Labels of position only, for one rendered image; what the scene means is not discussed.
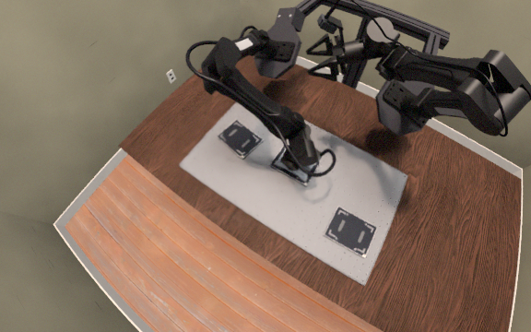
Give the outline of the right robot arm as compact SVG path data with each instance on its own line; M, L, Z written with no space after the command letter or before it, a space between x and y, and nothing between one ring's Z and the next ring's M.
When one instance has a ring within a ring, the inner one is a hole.
M315 146L311 140L312 129L304 122L302 115L269 99L235 67L238 61L248 55L289 61L294 48L295 43L292 41L271 40L265 30L251 30L245 37L236 41L221 37L201 66L203 75L221 82L221 87L225 89L203 79L204 89L210 95L217 91L238 102L258 118L268 132L280 139L275 128L252 109L276 124L285 139L289 141L289 146L301 165L311 166L320 161L322 155L320 154L317 158ZM230 92L234 95L232 96Z

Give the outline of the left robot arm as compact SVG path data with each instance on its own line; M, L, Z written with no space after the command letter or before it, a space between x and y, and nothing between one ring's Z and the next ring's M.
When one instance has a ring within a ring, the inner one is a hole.
M494 82L490 83L500 99L507 124L531 101L530 83L504 52L489 50L483 58L452 58L405 46L424 57L420 59L395 42L400 34L390 20L375 20L390 39L371 21L362 39L361 53L365 53L365 61L382 57L375 69L387 81L392 80L383 97L418 125L424 126L432 117L452 116L468 119L479 131L497 136L505 122L490 86L477 71L489 80L491 71ZM425 88L417 97L398 81L420 81L450 91Z

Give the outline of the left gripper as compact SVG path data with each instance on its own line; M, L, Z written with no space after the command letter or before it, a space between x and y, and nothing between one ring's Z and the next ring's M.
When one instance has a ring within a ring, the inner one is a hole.
M322 55L322 56L334 56L323 61L319 65L316 65L309 69L308 75L315 77L322 77L337 82L337 76L339 75L338 66L340 63L341 75L347 74L346 65L365 61L365 53L361 53L364 50L362 39L355 41L344 42L343 26L340 19L329 16L327 23L339 29L339 35L335 36L336 45L333 46L332 39L329 40L329 35L326 33L317 43L306 50L307 55ZM341 40L340 40L341 39ZM325 42L326 50L313 52L313 49ZM346 49L345 49L346 48ZM345 62L344 62L345 56ZM317 73L316 70L330 67L331 74ZM334 71L335 70L335 71Z

